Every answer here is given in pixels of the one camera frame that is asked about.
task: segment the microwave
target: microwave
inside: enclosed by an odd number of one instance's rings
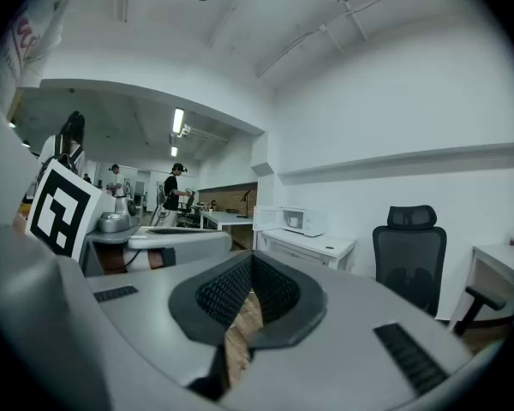
[[[287,229],[315,237],[327,231],[327,218],[323,211],[257,205],[254,210],[254,231],[269,229]]]

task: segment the ceiling light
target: ceiling light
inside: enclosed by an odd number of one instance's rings
[[[184,116],[185,112],[183,110],[179,110],[176,108],[175,110],[175,116],[173,118],[173,132],[175,134],[179,134],[181,132],[181,125],[182,125],[182,117]]]

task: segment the person in black shirt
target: person in black shirt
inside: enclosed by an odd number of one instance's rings
[[[181,192],[177,188],[177,177],[187,170],[181,163],[175,163],[171,169],[170,176],[165,180],[163,190],[165,202],[163,210],[159,215],[157,225],[160,227],[176,227],[177,226],[177,209],[179,207],[180,196],[194,196],[189,192]]]

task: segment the ceiling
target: ceiling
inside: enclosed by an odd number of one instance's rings
[[[359,11],[363,34],[345,14],[347,8],[334,0],[72,0],[69,11],[147,23],[153,29],[162,26],[165,32],[182,30],[234,63],[244,63],[263,84],[278,89],[301,69],[350,52],[352,45],[366,41],[364,35],[370,39],[408,23],[460,12],[472,2],[349,0],[349,5]],[[330,33],[320,31],[323,25]]]
[[[166,156],[170,154],[169,135],[173,128],[175,106],[114,92],[25,89],[15,112],[16,131],[22,139],[34,143],[36,148],[48,136],[56,134],[74,110],[86,118],[84,146],[88,153],[92,152],[92,146],[108,140],[110,143],[130,145],[132,149],[142,146],[160,148]],[[185,111],[183,124],[226,139],[235,132],[241,132],[192,111]],[[176,145],[179,156],[184,160],[203,159],[222,147],[190,134]]]

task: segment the chair armrest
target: chair armrest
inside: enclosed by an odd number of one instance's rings
[[[491,307],[494,311],[500,311],[506,306],[506,300],[492,292],[477,286],[467,286],[465,291],[472,295],[477,301]]]

